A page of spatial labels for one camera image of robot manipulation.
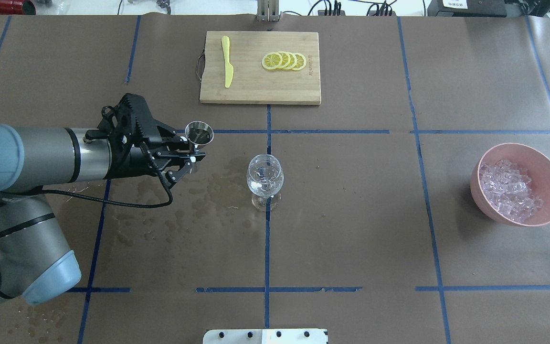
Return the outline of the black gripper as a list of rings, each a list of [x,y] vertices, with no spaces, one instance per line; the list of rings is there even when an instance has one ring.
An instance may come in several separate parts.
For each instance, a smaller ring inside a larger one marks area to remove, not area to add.
[[[156,126],[156,133],[149,139],[146,129],[143,133],[137,129],[127,143],[123,143],[123,136],[112,130],[107,136],[111,163],[104,179],[156,177],[157,172],[151,165],[155,163],[167,183],[176,184],[186,174],[196,170],[197,163],[206,157],[205,152],[201,151],[183,152],[190,150],[190,143],[171,126]],[[153,160],[149,153],[142,150],[143,143],[148,150],[157,151],[153,153]]]

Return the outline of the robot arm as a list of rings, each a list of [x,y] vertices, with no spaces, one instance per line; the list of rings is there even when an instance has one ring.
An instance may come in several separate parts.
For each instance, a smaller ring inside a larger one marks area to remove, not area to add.
[[[22,297],[47,302],[82,277],[74,251],[48,202],[59,194],[106,204],[107,200],[50,189],[50,185],[154,176],[172,203],[172,187],[192,171],[212,142],[203,122],[183,135],[161,122],[102,123],[93,129],[0,125],[0,304]]]

